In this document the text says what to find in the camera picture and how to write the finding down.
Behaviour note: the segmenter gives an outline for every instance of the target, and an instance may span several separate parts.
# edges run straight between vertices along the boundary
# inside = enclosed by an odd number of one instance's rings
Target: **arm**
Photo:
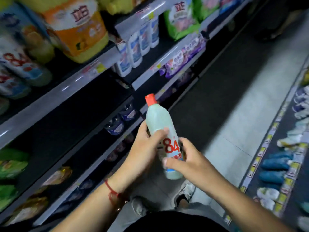
[[[181,172],[185,178],[216,200],[242,231],[292,231],[270,211],[229,183],[189,140],[180,140],[186,151],[186,161],[164,158],[163,164]]]
[[[146,122],[141,124],[128,157],[117,172],[108,179],[108,184],[114,191],[123,193],[143,173],[155,158],[156,147],[167,133],[168,129],[158,130],[149,137]],[[107,231],[116,218],[117,209],[121,204],[123,206],[121,199],[112,197],[116,204],[114,206],[108,198],[109,193],[108,187],[102,184],[52,232]]]

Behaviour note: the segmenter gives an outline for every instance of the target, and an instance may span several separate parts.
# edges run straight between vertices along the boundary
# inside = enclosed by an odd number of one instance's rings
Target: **fingernail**
[[[166,166],[166,162],[167,162],[168,158],[167,157],[164,157],[163,160],[162,160],[162,164],[163,166]]]
[[[163,130],[166,132],[166,134],[168,134],[170,132],[169,128],[167,128],[167,127],[165,127]]]

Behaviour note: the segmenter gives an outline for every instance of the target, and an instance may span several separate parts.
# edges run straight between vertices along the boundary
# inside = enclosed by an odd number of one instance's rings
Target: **right hand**
[[[195,186],[213,197],[227,182],[216,168],[186,138],[179,138],[186,152],[186,161],[165,157],[163,166],[180,172]]]

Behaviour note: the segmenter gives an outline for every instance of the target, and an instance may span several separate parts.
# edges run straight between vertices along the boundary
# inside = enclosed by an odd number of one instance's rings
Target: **person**
[[[168,128],[164,128],[149,137],[144,121],[120,168],[52,232],[107,231],[124,204],[123,198],[118,194],[123,193],[149,167],[155,158],[157,145],[167,134]],[[270,211],[229,183],[189,140],[180,138],[180,141],[186,152],[186,161],[164,158],[162,162],[165,167],[179,171],[188,180],[175,200],[176,207],[182,208],[182,211],[169,210],[152,213],[147,210],[143,211],[145,209],[142,205],[143,200],[137,197],[132,201],[132,206],[143,217],[129,225],[124,230],[125,232],[145,230],[187,232],[202,228],[203,230],[227,231],[228,226],[224,227],[215,218],[214,211],[207,215],[207,212],[203,212],[203,205],[198,203],[193,203],[198,205],[190,209],[191,204],[188,203],[188,199],[192,196],[195,186],[215,199],[243,232],[292,231]]]
[[[268,42],[281,36],[285,29],[295,22],[298,17],[309,8],[309,0],[287,0],[288,14],[284,20],[275,29],[264,29],[256,34],[256,39],[261,42]]]

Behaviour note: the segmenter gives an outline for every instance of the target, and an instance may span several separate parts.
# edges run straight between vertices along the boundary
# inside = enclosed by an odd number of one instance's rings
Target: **sock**
[[[179,207],[180,200],[182,200],[182,199],[185,199],[185,200],[189,203],[189,201],[187,200],[187,198],[186,198],[185,195],[180,195],[180,196],[178,196],[178,198],[176,199],[176,207]]]

